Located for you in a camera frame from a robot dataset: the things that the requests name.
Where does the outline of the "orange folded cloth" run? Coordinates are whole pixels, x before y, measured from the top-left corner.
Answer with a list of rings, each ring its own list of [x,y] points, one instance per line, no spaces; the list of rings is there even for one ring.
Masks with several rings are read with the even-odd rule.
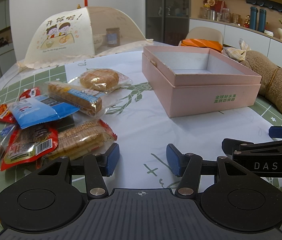
[[[194,39],[194,38],[189,38],[182,40],[179,43],[179,46],[183,47],[197,47],[197,48],[209,48],[213,49],[218,52],[222,52],[223,50],[223,45],[221,45],[217,41],[210,41],[210,40],[203,40],[203,39]]]

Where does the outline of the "pink cardboard box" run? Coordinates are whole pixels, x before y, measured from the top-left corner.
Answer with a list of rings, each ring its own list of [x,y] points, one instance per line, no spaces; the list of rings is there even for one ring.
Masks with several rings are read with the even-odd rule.
[[[209,48],[146,46],[142,72],[168,117],[254,104],[261,76]]]

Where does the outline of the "wafer biscuits red package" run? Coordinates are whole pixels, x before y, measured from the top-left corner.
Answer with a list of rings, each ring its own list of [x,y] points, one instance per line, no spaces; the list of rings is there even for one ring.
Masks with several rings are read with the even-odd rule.
[[[58,146],[42,159],[46,162],[61,156],[75,160],[100,148],[109,141],[116,141],[117,135],[102,120],[87,121],[58,134]]]

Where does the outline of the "jar under food cover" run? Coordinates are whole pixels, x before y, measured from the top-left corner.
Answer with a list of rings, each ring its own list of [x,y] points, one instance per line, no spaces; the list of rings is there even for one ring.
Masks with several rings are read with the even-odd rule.
[[[108,47],[120,46],[120,29],[119,28],[107,28],[106,39]]]

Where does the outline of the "mesh food cover tent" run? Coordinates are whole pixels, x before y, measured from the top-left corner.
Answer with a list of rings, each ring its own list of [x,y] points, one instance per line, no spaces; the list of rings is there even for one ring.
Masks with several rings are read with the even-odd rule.
[[[120,29],[120,46],[108,47],[107,28]],[[84,7],[48,17],[35,31],[19,68],[40,69],[152,45],[130,16],[110,7]]]

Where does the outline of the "green checked tablecloth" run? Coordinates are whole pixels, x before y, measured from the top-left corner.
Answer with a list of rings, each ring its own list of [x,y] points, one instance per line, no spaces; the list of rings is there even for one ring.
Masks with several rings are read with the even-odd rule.
[[[165,157],[167,144],[181,152],[199,154],[206,160],[223,155],[221,142],[233,138],[251,142],[267,142],[268,128],[282,126],[282,114],[260,97],[252,107],[170,119],[142,71],[136,66],[119,70],[132,78],[133,84],[119,91],[119,106],[106,113],[102,120],[118,136],[120,160],[114,175],[106,178],[109,190],[115,187],[175,189],[180,178],[172,175]],[[19,95],[46,81],[70,79],[64,67],[37,74],[20,73],[0,80],[0,103],[14,102]],[[0,123],[0,132],[6,125]],[[0,171],[0,192],[28,175],[35,165]],[[282,178],[267,177],[282,191]]]

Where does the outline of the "round bread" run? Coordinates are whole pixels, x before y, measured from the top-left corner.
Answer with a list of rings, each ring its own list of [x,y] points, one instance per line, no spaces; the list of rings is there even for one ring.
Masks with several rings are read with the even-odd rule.
[[[68,81],[68,83],[90,90],[110,93],[116,89],[131,85],[132,80],[116,70],[94,68],[86,70],[80,76]]]

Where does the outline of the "red barcode snack packet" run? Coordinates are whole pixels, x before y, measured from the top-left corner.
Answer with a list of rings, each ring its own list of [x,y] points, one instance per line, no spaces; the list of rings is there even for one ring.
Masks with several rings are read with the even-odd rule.
[[[10,137],[1,163],[1,171],[37,161],[53,152],[57,146],[58,131],[48,124],[39,124],[25,129],[18,127]]]

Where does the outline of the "long red snack packet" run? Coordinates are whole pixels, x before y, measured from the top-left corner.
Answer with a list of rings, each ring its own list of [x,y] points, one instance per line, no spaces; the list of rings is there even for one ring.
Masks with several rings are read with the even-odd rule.
[[[9,124],[16,123],[16,119],[8,109],[7,104],[0,105],[0,122],[9,123]]]

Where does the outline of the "blue snack packet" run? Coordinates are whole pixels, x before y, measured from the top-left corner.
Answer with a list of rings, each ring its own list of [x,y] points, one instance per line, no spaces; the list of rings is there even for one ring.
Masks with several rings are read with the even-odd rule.
[[[80,110],[79,107],[46,95],[23,99],[7,106],[21,129],[60,120]]]

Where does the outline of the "teal thermos bottle left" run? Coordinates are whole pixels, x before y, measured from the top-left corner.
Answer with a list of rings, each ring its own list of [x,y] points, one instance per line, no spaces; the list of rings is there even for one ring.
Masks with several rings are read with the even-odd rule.
[[[256,7],[250,7],[249,28],[252,30],[257,29],[257,17],[258,17],[258,9]]]

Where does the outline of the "small red sachet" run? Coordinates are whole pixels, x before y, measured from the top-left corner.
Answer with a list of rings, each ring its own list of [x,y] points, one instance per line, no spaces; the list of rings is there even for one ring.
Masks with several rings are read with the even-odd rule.
[[[41,95],[41,91],[39,87],[33,87],[31,89],[25,90],[20,96],[19,100],[22,101],[24,99],[33,98]]]

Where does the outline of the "long cake bar package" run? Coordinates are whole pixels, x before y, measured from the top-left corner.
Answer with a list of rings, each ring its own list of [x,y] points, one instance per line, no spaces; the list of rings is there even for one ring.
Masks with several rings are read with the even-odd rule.
[[[60,81],[48,81],[44,92],[58,101],[78,107],[90,117],[100,117],[120,100],[113,93],[106,94]]]

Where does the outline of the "dark glass cabinet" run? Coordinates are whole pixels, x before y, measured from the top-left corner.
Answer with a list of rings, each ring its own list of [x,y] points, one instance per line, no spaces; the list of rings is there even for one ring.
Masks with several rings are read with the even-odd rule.
[[[145,36],[176,46],[189,31],[190,0],[145,0]]]

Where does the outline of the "brown teddy bear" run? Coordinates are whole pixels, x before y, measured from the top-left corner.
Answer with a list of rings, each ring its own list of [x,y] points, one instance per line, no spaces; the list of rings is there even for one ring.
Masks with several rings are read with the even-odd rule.
[[[247,51],[241,64],[261,76],[259,94],[272,102],[282,114],[282,68],[253,50]]]

